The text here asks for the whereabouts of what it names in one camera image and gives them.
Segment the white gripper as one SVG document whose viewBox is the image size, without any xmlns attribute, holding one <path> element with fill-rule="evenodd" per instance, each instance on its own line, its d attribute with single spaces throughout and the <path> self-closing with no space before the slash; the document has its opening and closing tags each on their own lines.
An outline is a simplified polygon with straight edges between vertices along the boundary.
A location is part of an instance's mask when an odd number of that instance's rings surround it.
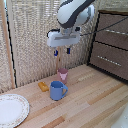
<svg viewBox="0 0 128 128">
<path fill-rule="evenodd" d="M 80 40 L 80 33 L 73 32 L 69 33 L 61 33 L 60 29 L 52 29 L 47 33 L 47 45 L 49 47 L 58 47 L 64 45 L 72 45 L 78 43 Z M 71 49 L 67 48 L 67 54 L 70 54 Z M 54 51 L 54 56 L 58 55 L 58 50 Z"/>
</svg>

